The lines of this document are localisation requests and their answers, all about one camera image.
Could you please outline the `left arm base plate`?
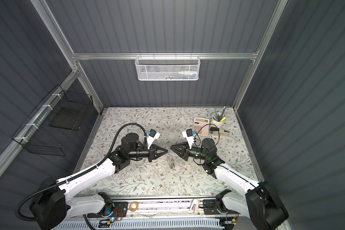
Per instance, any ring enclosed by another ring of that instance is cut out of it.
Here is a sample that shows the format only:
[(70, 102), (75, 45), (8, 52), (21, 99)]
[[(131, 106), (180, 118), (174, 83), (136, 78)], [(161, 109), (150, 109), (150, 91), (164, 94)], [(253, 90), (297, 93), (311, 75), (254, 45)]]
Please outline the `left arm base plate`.
[(112, 205), (106, 203), (100, 212), (87, 214), (87, 218), (123, 218), (126, 217), (127, 211), (127, 202), (114, 202)]

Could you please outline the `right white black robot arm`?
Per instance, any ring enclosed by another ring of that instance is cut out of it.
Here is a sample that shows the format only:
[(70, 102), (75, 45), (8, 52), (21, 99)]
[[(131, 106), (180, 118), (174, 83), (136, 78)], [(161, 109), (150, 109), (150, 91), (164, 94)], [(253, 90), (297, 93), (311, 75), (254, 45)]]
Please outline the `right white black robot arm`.
[(274, 230), (289, 218), (274, 187), (267, 181), (252, 180), (232, 169), (218, 156), (213, 139), (203, 139), (200, 147), (189, 142), (178, 143), (172, 145), (171, 150), (185, 161), (189, 158), (200, 160), (208, 175), (230, 186), (216, 195), (219, 212), (238, 212), (248, 217), (258, 230)]

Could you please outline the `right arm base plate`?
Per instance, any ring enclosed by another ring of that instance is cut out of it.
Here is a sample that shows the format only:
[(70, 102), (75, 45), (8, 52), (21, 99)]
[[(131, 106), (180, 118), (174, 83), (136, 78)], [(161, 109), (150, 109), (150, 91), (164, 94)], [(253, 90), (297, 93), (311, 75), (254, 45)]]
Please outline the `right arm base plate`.
[(219, 206), (214, 199), (205, 199), (202, 201), (202, 204), (199, 205), (199, 208), (203, 209), (205, 215), (226, 215), (226, 214), (233, 214), (239, 215), (238, 212), (233, 210), (227, 210), (223, 206)]

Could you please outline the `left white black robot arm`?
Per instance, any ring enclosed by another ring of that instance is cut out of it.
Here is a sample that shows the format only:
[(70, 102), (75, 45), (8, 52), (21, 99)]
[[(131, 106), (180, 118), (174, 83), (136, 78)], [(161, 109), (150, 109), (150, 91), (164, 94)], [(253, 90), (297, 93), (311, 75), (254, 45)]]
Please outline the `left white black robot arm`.
[(153, 144), (157, 138), (157, 135), (147, 136), (147, 145), (144, 147), (138, 134), (129, 133), (122, 138), (120, 146), (106, 155), (105, 160), (57, 181), (43, 181), (41, 192), (34, 196), (29, 206), (40, 229), (50, 230), (63, 220), (80, 215), (96, 214), (104, 218), (115, 218), (117, 208), (106, 193), (100, 192), (87, 197), (76, 195), (99, 180), (126, 168), (131, 160), (146, 158), (152, 162), (167, 154), (167, 149)]

